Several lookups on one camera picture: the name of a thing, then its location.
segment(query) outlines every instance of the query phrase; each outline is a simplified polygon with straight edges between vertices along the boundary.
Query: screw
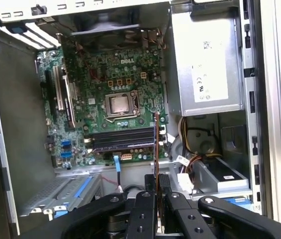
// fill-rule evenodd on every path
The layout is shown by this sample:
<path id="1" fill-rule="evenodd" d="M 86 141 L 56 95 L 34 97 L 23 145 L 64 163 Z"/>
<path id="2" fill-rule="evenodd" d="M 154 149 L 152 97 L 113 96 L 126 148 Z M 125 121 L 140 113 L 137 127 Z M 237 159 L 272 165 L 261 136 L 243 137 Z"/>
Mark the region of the screw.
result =
<path id="1" fill-rule="evenodd" d="M 212 198 L 206 198 L 205 201 L 207 203 L 214 203 L 214 200 Z"/>
<path id="2" fill-rule="evenodd" d="M 173 198 L 178 198 L 178 197 L 180 197 L 179 193 L 172 193 L 171 196 L 172 196 Z"/>
<path id="3" fill-rule="evenodd" d="M 150 193 L 145 192 L 145 193 L 142 194 L 142 196 L 143 197 L 150 197 Z"/>
<path id="4" fill-rule="evenodd" d="M 111 201 L 112 203 L 118 202 L 118 201 L 119 201 L 119 198 L 118 198 L 118 197 L 113 197 L 110 201 Z"/>

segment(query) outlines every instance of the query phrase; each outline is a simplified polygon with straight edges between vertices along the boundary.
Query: cpu socket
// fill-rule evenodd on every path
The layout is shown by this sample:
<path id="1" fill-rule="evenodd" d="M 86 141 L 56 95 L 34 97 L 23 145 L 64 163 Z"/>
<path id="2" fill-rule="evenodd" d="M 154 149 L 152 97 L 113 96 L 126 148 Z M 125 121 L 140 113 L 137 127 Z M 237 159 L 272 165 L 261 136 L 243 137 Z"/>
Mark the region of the cpu socket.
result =
<path id="1" fill-rule="evenodd" d="M 107 119 L 130 118 L 139 115 L 137 91 L 116 93 L 105 96 Z"/>

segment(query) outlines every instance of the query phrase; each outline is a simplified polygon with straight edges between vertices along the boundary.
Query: motherboard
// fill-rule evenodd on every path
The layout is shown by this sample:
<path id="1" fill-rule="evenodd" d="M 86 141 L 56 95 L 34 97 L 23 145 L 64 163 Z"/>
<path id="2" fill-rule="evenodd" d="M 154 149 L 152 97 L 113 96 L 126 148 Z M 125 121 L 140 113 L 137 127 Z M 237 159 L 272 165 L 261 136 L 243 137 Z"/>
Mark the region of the motherboard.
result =
<path id="1" fill-rule="evenodd" d="M 39 52 L 37 66 L 54 167 L 153 160 L 154 113 L 162 134 L 167 123 L 156 45 L 91 54 L 63 40 Z"/>

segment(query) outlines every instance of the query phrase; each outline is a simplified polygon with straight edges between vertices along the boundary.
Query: power supply label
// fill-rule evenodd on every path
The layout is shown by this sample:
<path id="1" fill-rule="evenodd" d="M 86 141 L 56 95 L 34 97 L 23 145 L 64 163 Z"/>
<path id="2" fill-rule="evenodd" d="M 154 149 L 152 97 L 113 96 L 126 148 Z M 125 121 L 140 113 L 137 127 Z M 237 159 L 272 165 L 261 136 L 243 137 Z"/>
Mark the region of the power supply label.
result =
<path id="1" fill-rule="evenodd" d="M 222 42 L 199 41 L 194 47 L 192 74 L 196 103 L 229 98 Z"/>

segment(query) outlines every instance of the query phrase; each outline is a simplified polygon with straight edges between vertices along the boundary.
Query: blue sata port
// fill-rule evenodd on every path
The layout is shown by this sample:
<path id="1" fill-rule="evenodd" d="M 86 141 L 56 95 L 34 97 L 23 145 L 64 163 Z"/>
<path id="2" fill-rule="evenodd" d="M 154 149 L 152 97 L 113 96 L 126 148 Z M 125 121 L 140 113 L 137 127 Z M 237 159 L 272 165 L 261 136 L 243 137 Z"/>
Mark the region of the blue sata port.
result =
<path id="1" fill-rule="evenodd" d="M 70 158 L 70 157 L 72 157 L 72 152 L 62 152 L 61 157 L 62 158 Z"/>
<path id="2" fill-rule="evenodd" d="M 62 146 L 67 146 L 67 145 L 71 145 L 71 142 L 69 140 L 63 141 Z"/>

